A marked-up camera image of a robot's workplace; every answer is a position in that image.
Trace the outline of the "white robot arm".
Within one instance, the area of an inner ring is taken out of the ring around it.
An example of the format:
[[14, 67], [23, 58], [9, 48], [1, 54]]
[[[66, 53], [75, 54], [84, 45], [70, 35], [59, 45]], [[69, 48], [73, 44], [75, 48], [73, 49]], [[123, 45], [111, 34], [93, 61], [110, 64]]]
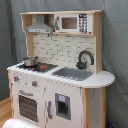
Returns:
[[8, 119], [2, 126], [2, 128], [26, 128], [29, 123], [19, 119]]

